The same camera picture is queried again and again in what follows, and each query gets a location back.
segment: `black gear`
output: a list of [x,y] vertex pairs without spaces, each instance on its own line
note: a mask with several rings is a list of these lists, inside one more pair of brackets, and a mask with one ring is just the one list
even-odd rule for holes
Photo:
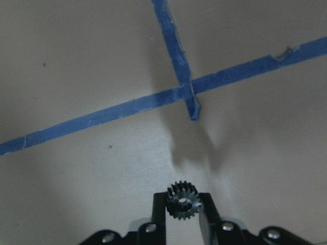
[[199,212],[201,201],[194,185],[186,181],[175,182],[167,193],[167,211],[174,218],[184,220]]

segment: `silver screw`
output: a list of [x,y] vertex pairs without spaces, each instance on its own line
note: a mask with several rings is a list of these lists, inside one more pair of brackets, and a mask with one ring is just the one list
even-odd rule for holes
[[114,234],[113,233],[109,233],[106,234],[103,238],[102,238],[102,243],[107,243],[107,242],[111,242],[114,240]]
[[272,239],[279,239],[281,237],[280,233],[277,230],[268,230],[267,235]]
[[234,225],[231,222],[225,222],[221,227],[224,231],[232,231],[234,229]]
[[156,224],[148,224],[148,226],[145,228],[145,232],[154,232],[157,229]]

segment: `blue painter's tape strip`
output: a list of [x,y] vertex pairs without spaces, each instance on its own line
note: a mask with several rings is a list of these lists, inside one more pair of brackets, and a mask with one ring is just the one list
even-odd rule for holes
[[190,66],[178,40],[177,31],[169,13],[168,3],[166,0],[152,0],[152,3],[190,118],[191,120],[197,120],[199,118],[200,105],[195,97],[191,82]]
[[193,80],[195,94],[327,54],[327,37],[302,44],[282,56],[265,56],[226,70]]
[[66,134],[107,123],[125,116],[168,105],[182,99],[180,88],[172,88],[104,110],[81,116],[24,137],[0,144],[0,155],[23,150]]

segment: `gear center hole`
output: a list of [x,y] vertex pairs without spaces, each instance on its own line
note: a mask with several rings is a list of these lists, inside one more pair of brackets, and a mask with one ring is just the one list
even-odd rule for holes
[[178,200],[178,209],[181,212],[186,212],[192,207],[192,202],[188,198],[181,198]]

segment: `gray surface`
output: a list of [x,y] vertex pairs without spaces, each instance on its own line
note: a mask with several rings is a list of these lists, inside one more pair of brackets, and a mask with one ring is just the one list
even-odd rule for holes
[[[246,2],[171,2],[194,77],[326,35],[326,1]],[[177,85],[150,1],[0,5],[1,142]],[[0,243],[125,234],[180,179],[254,233],[326,240],[326,64],[200,94],[198,122],[180,102],[1,157]],[[168,225],[169,244],[199,235]]]

